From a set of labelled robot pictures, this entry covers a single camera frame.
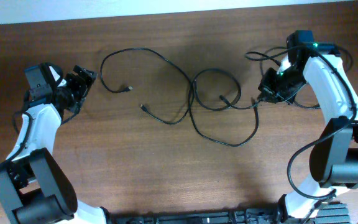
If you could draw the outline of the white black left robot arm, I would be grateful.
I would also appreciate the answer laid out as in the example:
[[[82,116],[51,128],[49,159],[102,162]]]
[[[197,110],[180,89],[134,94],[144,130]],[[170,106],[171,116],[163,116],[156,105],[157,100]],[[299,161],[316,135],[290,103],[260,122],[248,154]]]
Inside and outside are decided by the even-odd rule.
[[[17,142],[0,163],[0,203],[11,223],[110,223],[103,207],[77,199],[75,190],[53,158],[64,112],[77,115],[94,83],[96,72],[76,65],[63,74],[52,63],[24,71],[29,90],[18,115]]]

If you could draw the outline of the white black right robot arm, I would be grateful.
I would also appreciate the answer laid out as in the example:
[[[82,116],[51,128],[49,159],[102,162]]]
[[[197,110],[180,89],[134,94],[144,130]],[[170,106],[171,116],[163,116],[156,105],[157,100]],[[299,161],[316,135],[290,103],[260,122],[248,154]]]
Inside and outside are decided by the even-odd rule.
[[[315,42],[310,30],[297,30],[287,37],[278,70],[268,69],[258,87],[260,101],[293,103],[298,91],[309,84],[326,124],[321,136],[288,162],[290,168],[297,155],[312,149],[309,176],[278,201],[278,222],[315,220],[333,198],[358,188],[358,96],[340,51],[335,44]]]

